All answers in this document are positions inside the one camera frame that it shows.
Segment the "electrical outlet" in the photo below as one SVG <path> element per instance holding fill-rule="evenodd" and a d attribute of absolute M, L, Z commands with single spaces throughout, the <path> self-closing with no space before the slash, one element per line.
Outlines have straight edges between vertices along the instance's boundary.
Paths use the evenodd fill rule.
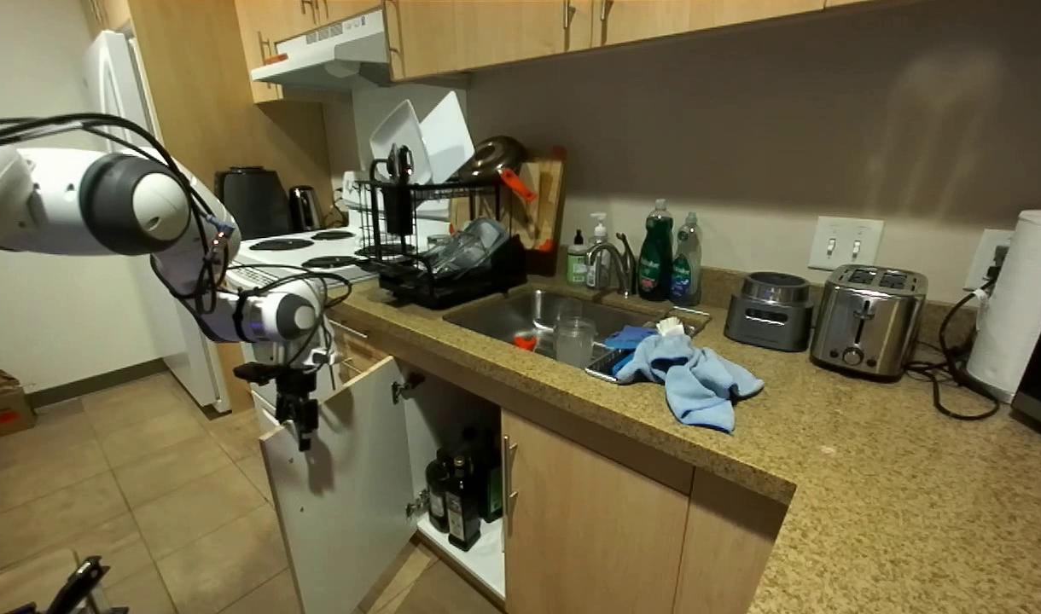
<path fill-rule="evenodd" d="M 880 218 L 830 218 L 816 221 L 816 238 L 809 252 L 812 268 L 836 268 L 846 263 L 872 263 L 885 238 Z"/>
<path fill-rule="evenodd" d="M 970 268 L 967 268 L 967 290 L 979 290 L 988 280 L 1000 277 L 1002 255 L 1009 248 L 1009 237 L 1005 227 L 984 227 L 984 238 L 972 248 Z"/>

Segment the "tile floor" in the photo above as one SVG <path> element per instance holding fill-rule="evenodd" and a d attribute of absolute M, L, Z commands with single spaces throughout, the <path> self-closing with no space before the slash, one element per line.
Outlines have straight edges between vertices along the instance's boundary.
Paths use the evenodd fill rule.
<path fill-rule="evenodd" d="M 251 414 L 207 421 L 170 374 L 43 407 L 0 436 L 0 570 L 101 557 L 100 604 L 293 614 Z"/>

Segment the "toaster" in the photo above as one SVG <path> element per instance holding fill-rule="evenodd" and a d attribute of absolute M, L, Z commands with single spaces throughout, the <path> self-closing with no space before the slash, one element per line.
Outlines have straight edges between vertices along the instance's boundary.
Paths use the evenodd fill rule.
<path fill-rule="evenodd" d="M 912 268 L 839 266 L 822 285 L 812 360 L 902 378 L 919 345 L 923 285 Z"/>

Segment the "range hood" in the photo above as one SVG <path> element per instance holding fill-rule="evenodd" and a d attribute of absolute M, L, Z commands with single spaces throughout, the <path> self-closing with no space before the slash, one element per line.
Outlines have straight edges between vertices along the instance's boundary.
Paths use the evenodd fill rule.
<path fill-rule="evenodd" d="M 258 64 L 257 82 L 282 89 L 342 89 L 388 82 L 383 11 L 357 15 L 275 46 L 279 60 Z"/>

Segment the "dish rack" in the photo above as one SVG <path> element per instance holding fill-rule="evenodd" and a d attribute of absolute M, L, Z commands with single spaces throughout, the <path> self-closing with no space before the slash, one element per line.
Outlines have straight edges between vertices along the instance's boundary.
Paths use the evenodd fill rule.
<path fill-rule="evenodd" d="M 414 252 L 405 237 L 414 237 L 414 209 L 432 198 L 464 198 L 466 215 L 473 218 L 476 198 L 491 198 L 496 218 L 500 215 L 500 182 L 476 177 L 476 182 L 447 182 L 447 184 L 402 184 L 402 182 L 378 182 L 375 161 L 367 169 L 367 196 L 373 196 L 373 238 L 375 247 L 364 255 L 364 266 L 378 272 L 378 285 L 388 290 L 393 304 L 423 304 L 423 306 L 454 306 L 496 290 L 508 290 L 525 283 L 525 248 L 516 237 L 508 237 L 487 263 L 432 277 L 432 255 Z M 398 255 L 385 252 L 383 242 L 383 218 L 388 237 L 398 237 Z"/>

